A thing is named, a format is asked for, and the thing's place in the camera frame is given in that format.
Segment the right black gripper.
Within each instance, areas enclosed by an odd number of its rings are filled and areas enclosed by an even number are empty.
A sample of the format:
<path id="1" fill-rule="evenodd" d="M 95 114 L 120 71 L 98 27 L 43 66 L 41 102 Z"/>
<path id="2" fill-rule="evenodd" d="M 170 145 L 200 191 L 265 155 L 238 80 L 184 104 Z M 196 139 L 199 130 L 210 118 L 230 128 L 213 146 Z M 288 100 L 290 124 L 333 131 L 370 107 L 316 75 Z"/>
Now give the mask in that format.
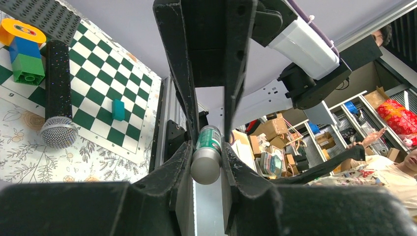
<path id="1" fill-rule="evenodd" d="M 156 0 L 153 11 L 192 144 L 199 135 L 194 80 L 197 88 L 224 86 L 224 138 L 229 141 L 249 41 L 266 47 L 297 14 L 283 0 Z"/>

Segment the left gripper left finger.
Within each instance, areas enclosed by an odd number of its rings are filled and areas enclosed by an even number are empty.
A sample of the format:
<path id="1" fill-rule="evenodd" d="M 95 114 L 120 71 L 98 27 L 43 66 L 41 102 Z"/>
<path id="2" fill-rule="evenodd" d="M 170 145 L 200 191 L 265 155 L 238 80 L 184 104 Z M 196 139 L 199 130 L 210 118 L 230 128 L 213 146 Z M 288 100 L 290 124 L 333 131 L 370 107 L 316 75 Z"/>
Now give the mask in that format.
<path id="1" fill-rule="evenodd" d="M 193 147 L 183 143 L 135 183 L 12 184 L 0 193 L 3 236 L 190 236 Z"/>

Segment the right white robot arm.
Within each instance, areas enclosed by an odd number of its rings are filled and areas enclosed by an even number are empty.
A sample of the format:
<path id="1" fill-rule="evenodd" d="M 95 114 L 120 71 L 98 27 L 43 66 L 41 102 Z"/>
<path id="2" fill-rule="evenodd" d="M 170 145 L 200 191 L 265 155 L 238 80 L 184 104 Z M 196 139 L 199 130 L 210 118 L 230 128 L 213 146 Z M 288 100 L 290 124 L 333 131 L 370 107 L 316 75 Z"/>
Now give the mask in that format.
<path id="1" fill-rule="evenodd" d="M 156 0 L 152 8 L 192 142 L 200 133 L 196 88 L 223 87 L 224 104 L 208 118 L 229 135 L 263 114 L 313 111 L 352 71 L 381 55 L 368 38 L 362 61 L 344 61 L 292 0 Z M 243 95 L 251 40 L 290 60 L 273 95 Z"/>

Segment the small green white bottle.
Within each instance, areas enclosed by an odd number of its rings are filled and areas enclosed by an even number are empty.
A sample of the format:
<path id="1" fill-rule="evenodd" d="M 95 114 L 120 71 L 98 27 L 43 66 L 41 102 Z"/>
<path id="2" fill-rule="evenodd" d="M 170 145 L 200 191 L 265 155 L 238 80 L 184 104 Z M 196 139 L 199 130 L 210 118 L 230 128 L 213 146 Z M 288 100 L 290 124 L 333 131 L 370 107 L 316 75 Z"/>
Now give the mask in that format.
<path id="1" fill-rule="evenodd" d="M 221 168 L 221 133 L 213 125 L 204 126 L 192 155 L 190 173 L 199 184 L 210 185 L 217 181 Z"/>

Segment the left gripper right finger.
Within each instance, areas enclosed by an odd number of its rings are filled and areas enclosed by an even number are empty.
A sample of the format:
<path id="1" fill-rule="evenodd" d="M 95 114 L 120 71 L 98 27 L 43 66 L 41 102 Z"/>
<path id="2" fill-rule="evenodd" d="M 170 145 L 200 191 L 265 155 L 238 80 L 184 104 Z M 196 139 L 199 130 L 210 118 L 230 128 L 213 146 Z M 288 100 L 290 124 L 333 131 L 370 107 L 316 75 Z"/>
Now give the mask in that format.
<path id="1" fill-rule="evenodd" d="M 308 186 L 348 157 L 353 147 L 305 173 L 269 181 L 222 144 L 222 201 L 229 236 L 414 236 L 416 224 L 386 189 Z"/>

